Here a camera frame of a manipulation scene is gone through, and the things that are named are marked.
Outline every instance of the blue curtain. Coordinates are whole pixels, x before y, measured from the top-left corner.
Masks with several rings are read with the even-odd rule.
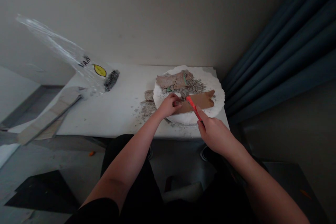
[[[286,0],[222,80],[230,123],[336,78],[336,0]]]

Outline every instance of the gray wall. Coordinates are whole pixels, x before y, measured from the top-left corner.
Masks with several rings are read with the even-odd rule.
[[[336,80],[242,123],[256,156],[298,163],[336,223]]]
[[[0,123],[24,102],[40,84],[0,66]]]
[[[0,0],[0,65],[41,84],[73,74],[16,23],[20,13],[107,62],[213,66],[222,78],[283,1]]]

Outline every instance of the person's left hand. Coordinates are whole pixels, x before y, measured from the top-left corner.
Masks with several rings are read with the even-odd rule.
[[[176,110],[182,107],[181,99],[174,93],[170,93],[157,109],[158,114],[162,119],[172,115]]]

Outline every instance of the white tabletop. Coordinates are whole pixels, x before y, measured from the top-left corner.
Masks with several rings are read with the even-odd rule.
[[[174,68],[172,66],[125,64],[112,64],[112,66],[120,71],[120,76],[115,86],[109,92],[101,95],[90,96],[89,92],[84,93],[85,98],[79,100],[70,108],[57,135],[114,138],[122,134],[135,134],[143,124],[140,125],[136,122],[134,109],[140,107],[140,102],[144,101],[144,92],[154,88],[157,75]],[[217,76],[213,68],[203,69],[211,72],[215,77]],[[82,76],[76,74],[64,88],[71,86],[88,87],[88,83]],[[60,93],[45,110],[56,103],[59,95]],[[217,118],[229,127],[224,108]],[[163,120],[154,137],[188,140],[200,138],[200,133],[197,126],[172,127],[171,124]]]

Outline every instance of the hand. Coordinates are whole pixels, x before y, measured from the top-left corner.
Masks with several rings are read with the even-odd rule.
[[[217,118],[208,117],[200,107],[196,107],[204,125],[197,121],[199,132],[211,150],[228,157],[237,151],[240,142],[232,135],[225,124]]]
[[[172,115],[176,110],[182,107],[181,99],[174,93],[170,93],[161,103],[160,107],[155,112],[161,119]]]

